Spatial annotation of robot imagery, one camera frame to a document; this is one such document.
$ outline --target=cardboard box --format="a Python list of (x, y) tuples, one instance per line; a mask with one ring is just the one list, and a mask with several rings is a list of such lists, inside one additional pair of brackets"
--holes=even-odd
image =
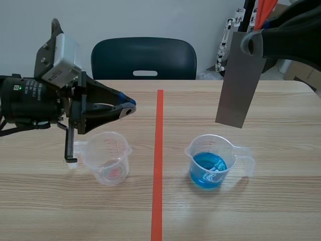
[(285, 80), (301, 80), (315, 89), (321, 89), (321, 72), (312, 67), (293, 61), (287, 73)]

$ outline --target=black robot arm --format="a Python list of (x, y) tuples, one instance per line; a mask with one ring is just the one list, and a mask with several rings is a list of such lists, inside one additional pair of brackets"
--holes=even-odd
[[(84, 135), (135, 112), (133, 99), (81, 71), (79, 50), (53, 19), (51, 38), (37, 52), (34, 77), (0, 76), (0, 137), (57, 124), (66, 131), (65, 160), (73, 164), (75, 129)], [(61, 123), (64, 114), (68, 126)], [(3, 130), (7, 123), (17, 127)]]

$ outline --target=chair backrest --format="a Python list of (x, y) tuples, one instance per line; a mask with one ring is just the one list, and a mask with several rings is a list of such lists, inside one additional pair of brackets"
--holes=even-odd
[[(94, 47), (91, 69), (94, 79), (195, 79), (196, 53), (177, 39), (108, 39)], [(156, 71), (157, 76), (136, 76), (134, 71)]]

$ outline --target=plastic measuring cup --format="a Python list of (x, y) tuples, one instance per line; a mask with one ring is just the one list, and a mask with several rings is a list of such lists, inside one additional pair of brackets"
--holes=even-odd
[(97, 134), (87, 142), (74, 142), (74, 154), (81, 154), (84, 164), (104, 185), (116, 185), (126, 178), (131, 153), (126, 138), (116, 132)]
[(191, 158), (190, 175), (201, 187), (218, 187), (238, 160), (246, 160), (245, 172), (251, 176), (255, 160), (247, 147), (236, 147), (227, 139), (216, 135), (196, 137), (185, 149)]

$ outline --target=black cable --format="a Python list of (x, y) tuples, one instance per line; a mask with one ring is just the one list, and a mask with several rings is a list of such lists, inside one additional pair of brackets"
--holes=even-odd
[(16, 127), (12, 129), (7, 129), (4, 131), (0, 131), (0, 137), (8, 136), (14, 133), (18, 132), (25, 132), (25, 131), (31, 131), (31, 130), (43, 130), (50, 128), (50, 123), (44, 124), (44, 125), (30, 125), (30, 126), (23, 126), (23, 127)]

